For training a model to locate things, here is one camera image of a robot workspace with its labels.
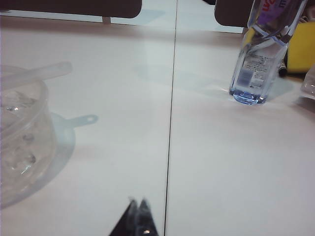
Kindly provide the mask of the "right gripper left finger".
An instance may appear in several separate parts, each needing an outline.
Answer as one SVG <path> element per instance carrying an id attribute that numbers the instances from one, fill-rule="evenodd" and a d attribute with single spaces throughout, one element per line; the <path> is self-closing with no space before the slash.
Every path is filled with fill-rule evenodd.
<path id="1" fill-rule="evenodd" d="M 118 220 L 110 236 L 133 236 L 135 235 L 135 215 L 137 212 L 136 200 L 131 200 L 126 210 Z"/>

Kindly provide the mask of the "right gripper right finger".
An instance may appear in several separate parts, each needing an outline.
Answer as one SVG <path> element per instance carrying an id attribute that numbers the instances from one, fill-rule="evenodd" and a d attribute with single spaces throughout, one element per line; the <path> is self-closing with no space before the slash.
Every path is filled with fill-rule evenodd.
<path id="1" fill-rule="evenodd" d="M 151 213 L 151 209 L 146 199 L 143 199 L 139 206 L 139 235 L 140 236 L 158 235 Z"/>

